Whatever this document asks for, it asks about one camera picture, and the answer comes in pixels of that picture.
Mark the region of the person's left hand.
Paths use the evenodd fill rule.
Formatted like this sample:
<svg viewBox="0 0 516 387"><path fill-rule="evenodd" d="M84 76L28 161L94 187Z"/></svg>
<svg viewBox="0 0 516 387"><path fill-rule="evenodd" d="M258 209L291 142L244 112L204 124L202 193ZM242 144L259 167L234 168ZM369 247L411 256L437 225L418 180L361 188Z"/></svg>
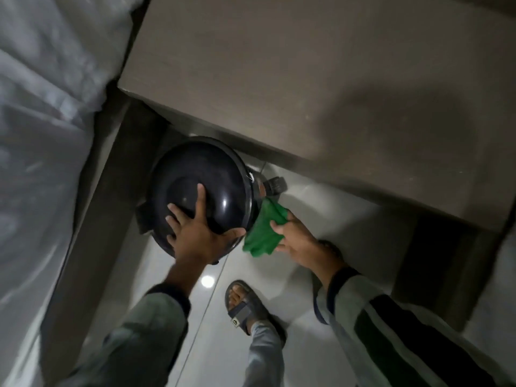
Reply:
<svg viewBox="0 0 516 387"><path fill-rule="evenodd" d="M206 216L206 191L203 184L197 184L195 215L183 227L170 227L177 237L174 251L177 265L192 262L206 266L223 257L229 248L220 245L220 234L214 233Z"/></svg>

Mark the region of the brown wooden bed frame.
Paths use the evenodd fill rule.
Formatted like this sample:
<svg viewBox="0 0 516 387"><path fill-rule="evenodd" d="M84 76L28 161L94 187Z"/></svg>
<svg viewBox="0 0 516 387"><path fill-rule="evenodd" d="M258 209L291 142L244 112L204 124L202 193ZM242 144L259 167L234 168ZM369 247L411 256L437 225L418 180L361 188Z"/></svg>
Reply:
<svg viewBox="0 0 516 387"><path fill-rule="evenodd" d="M40 328L42 387L55 387L79 359L166 128L142 101L108 85L80 175L72 242Z"/></svg>

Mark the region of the person's left forearm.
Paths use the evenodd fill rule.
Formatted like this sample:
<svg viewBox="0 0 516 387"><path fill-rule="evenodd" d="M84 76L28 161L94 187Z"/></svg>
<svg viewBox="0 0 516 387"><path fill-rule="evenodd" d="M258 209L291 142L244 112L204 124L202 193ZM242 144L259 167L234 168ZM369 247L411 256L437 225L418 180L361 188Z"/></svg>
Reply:
<svg viewBox="0 0 516 387"><path fill-rule="evenodd" d="M189 297L176 284L153 286L57 387L166 387L190 310Z"/></svg>

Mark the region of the person's right hand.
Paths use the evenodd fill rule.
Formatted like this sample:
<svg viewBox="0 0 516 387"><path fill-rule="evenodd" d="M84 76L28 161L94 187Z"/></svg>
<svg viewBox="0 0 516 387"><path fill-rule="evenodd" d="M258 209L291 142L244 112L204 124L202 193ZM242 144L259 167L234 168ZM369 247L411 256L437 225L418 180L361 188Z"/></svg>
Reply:
<svg viewBox="0 0 516 387"><path fill-rule="evenodd" d="M328 247L321 244L301 222L298 235L299 248L295 254L288 254L293 261L309 269L327 287L335 274L348 265L339 259Z"/></svg>

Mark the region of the person's right forearm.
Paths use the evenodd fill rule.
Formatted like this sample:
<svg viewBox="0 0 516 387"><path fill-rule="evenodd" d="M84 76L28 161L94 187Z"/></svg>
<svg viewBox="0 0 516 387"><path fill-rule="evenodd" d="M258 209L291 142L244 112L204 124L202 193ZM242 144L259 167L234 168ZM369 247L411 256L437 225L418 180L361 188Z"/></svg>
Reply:
<svg viewBox="0 0 516 387"><path fill-rule="evenodd" d="M312 278L314 313L332 327L359 387L516 387L441 318L396 302L352 267L337 271L327 291Z"/></svg>

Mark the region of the person's grey trouser leg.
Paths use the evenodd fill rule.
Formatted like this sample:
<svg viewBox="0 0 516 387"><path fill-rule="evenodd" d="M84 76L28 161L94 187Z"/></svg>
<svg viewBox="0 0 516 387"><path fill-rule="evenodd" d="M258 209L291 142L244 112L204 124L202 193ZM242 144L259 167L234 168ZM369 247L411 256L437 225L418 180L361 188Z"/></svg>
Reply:
<svg viewBox="0 0 516 387"><path fill-rule="evenodd" d="M281 387L284 376L284 342L269 320L251 327L252 342L242 387Z"/></svg>

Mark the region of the black round wok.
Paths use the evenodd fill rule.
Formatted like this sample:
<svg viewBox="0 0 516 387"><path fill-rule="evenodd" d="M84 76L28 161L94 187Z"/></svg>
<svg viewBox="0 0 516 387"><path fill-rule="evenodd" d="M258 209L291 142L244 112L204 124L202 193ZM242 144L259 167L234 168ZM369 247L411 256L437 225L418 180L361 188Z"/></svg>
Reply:
<svg viewBox="0 0 516 387"><path fill-rule="evenodd" d="M165 220L167 204L173 203L193 217L199 183L206 191L207 222L216 234L236 227L248 233L262 201L268 197L277 202L287 191L283 177L267 179L219 140L189 137L180 141L154 166L143 202L135 211L140 234L151 234L173 258L174 251L167 242L167 235L173 234Z"/></svg>

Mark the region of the brown wooden table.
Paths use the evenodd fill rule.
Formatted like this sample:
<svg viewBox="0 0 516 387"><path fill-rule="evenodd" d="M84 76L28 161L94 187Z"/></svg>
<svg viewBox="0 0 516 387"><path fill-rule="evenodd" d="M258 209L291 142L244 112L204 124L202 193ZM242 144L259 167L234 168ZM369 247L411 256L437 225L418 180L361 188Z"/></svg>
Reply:
<svg viewBox="0 0 516 387"><path fill-rule="evenodd" d="M461 331L516 218L516 0L151 0L118 87L427 213L394 295Z"/></svg>

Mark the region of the green cleaning cloth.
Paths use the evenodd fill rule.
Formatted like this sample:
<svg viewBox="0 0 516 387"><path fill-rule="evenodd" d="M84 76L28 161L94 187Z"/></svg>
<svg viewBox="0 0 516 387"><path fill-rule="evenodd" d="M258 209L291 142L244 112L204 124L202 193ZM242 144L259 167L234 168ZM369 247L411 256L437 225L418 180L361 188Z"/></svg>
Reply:
<svg viewBox="0 0 516 387"><path fill-rule="evenodd" d="M283 235L276 233L270 226L274 221L278 225L284 225L288 221L288 210L271 198L266 197L262 203L254 225L246 234L242 250L253 258L263 255L271 255Z"/></svg>

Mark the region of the white bed sheet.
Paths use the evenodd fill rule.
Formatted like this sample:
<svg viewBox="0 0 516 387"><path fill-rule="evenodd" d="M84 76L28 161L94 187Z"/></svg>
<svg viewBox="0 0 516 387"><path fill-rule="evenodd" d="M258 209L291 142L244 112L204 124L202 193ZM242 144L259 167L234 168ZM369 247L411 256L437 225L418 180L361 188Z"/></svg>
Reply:
<svg viewBox="0 0 516 387"><path fill-rule="evenodd" d="M0 0L0 387L31 385L94 116L144 0Z"/></svg>

